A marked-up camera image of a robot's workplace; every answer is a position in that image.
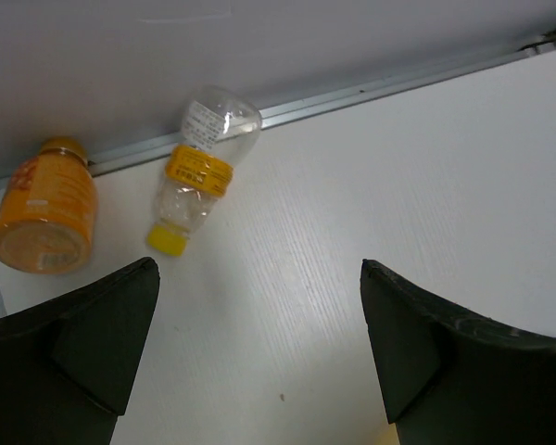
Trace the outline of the orange juice bottle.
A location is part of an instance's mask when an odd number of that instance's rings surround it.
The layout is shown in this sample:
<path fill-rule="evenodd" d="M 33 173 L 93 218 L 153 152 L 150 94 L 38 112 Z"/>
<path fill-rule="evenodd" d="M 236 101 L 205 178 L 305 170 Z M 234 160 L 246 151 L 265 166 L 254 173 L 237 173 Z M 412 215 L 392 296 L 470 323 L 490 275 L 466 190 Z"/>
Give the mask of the orange juice bottle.
<path fill-rule="evenodd" d="M 24 273 L 61 274 L 89 259 L 97 192 L 80 143 L 45 141 L 11 175 L 0 203 L 0 261 Z"/>

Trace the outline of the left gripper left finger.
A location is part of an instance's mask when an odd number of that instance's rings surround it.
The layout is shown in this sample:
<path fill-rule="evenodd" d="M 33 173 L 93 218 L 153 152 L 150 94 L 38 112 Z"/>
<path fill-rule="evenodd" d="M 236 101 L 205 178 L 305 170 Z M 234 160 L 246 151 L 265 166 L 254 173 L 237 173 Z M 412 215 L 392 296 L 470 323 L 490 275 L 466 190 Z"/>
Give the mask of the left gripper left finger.
<path fill-rule="evenodd" d="M 148 257 L 0 318 L 0 444 L 108 444 L 158 301 Z"/>

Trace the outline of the clear bottle yellow label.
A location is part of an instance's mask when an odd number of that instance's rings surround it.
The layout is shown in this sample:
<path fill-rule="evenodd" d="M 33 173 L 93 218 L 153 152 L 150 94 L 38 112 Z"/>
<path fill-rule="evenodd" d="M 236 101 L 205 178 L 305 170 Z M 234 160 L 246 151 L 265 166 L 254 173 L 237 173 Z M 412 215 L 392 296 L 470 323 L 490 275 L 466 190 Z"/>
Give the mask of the clear bottle yellow label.
<path fill-rule="evenodd" d="M 262 117 L 243 97 L 215 85 L 190 96 L 181 141 L 164 168 L 155 221 L 146 242 L 171 256 L 183 254 L 234 178 L 234 168 L 259 139 Z"/>

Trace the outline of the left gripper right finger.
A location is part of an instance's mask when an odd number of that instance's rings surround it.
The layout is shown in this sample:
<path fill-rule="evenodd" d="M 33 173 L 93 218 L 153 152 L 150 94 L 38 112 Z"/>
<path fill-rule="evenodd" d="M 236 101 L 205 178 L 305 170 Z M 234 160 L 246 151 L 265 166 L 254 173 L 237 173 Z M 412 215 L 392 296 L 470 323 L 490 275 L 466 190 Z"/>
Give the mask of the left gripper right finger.
<path fill-rule="evenodd" d="M 384 264 L 360 296 L 387 421 L 403 444 L 556 444 L 556 337 L 499 323 Z"/>

